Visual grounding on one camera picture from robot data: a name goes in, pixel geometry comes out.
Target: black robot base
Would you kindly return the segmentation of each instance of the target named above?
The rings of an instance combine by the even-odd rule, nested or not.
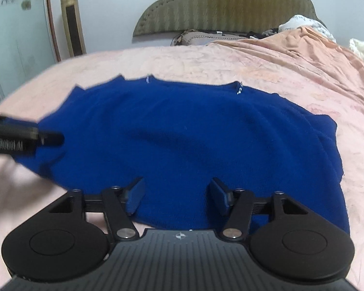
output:
[[[355,291],[345,280],[354,257],[350,237],[282,192],[257,198],[209,184],[219,213],[214,230],[153,230],[142,237],[128,215],[144,196],[144,179],[100,195],[73,190],[14,229],[2,256],[12,280],[2,291]],[[86,222],[102,212],[108,234]],[[249,234],[252,215],[269,223]]]

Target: pink bedsheet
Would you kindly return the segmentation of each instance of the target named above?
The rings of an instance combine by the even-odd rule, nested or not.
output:
[[[364,291],[364,63],[307,27],[264,40],[217,41],[207,46],[138,48],[62,62],[0,104],[0,112],[38,120],[78,84],[84,88],[118,74],[205,84],[235,80],[281,96],[338,124],[344,166],[341,183],[356,255],[348,280]],[[64,190],[0,155],[0,248],[5,236]],[[98,216],[94,223],[101,223]],[[0,287],[10,278],[0,255]]]

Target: olive green headboard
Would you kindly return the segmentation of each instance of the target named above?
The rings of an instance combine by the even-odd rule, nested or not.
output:
[[[295,14],[319,20],[310,0],[159,0],[145,10],[133,35],[188,29],[263,32]]]

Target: blue sweater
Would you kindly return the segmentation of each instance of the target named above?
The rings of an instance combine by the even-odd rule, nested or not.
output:
[[[211,178],[268,197],[282,190],[349,232],[337,125],[238,82],[223,86],[123,77],[73,89],[39,123],[65,143],[16,160],[67,189],[99,193],[143,176],[134,219],[166,229],[219,228]],[[252,229],[264,224],[254,218]]]

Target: ribbed black surface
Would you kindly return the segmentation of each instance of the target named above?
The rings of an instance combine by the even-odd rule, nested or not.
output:
[[[82,278],[64,283],[42,284],[16,277],[2,290],[354,291],[355,289],[345,280],[322,286],[298,286],[278,280],[260,269],[243,246],[223,242],[212,231],[148,230],[138,241],[119,243],[102,266]]]
[[[82,48],[77,26],[76,9],[74,8],[74,5],[66,7],[66,16],[74,56],[80,56],[82,55]]]

